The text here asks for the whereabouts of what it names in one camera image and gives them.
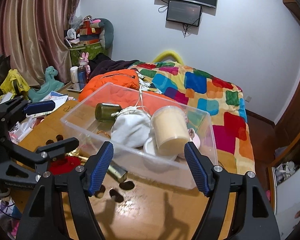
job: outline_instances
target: green fabric bin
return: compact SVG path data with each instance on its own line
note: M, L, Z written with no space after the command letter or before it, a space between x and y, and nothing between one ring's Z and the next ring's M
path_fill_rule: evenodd
M71 56L71 64L73 66L79 66L79 57L81 57L83 52L89 53L88 59L94 59L94 57L99 53L107 55L107 50L103 49L100 42L86 46L77 46L74 48L69 48L69 50Z

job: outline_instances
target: brown floor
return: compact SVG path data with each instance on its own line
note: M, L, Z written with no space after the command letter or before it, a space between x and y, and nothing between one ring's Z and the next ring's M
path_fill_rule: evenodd
M274 160L274 150L277 148L274 129L268 123L249 115L248 125L255 159L256 175L264 190L269 190L266 168Z

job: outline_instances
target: jacket zipper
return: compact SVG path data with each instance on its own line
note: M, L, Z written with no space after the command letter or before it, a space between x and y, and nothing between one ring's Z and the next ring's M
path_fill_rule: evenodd
M112 76L115 76L115 75L121 75L121 76L130 77L130 78L136 78L136 76L135 76L135 75L133 75L133 76L130 76L130 75L121 74L121 73L117 73L117 74L111 74L111 75L103 76L103 77L101 77L101 78L104 78L104 77L112 77Z

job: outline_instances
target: wall outlet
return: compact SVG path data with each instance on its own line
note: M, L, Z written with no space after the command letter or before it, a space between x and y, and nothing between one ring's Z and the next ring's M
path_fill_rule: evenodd
M252 97L251 97L251 96L247 96L247 97L246 97L246 101L247 101L247 102L250 102L250 101L251 101L251 99L252 99Z

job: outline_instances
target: metal bolt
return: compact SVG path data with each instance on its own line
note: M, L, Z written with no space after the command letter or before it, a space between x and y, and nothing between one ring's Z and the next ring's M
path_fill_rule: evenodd
M38 182L40 178L41 178L41 175L37 174L37 175L35 176L35 181Z
M216 172L221 172L221 171L223 170L223 168L222 168L220 165L214 166L213 169L214 169Z
M76 170L77 172L81 172L81 171L84 170L84 167L83 167L82 165L79 165L79 166L76 166L75 170Z
M47 154L46 152L42 152L42 153L41 153L41 157L42 157L42 158L46 158L47 156L48 156L48 154Z
M254 172L252 171L248 171L248 174L247 174L250 178L254 178L256 175Z
M50 171L45 171L44 173L42 173L42 176L44 177L44 178L47 178L47 177L49 177L50 176Z

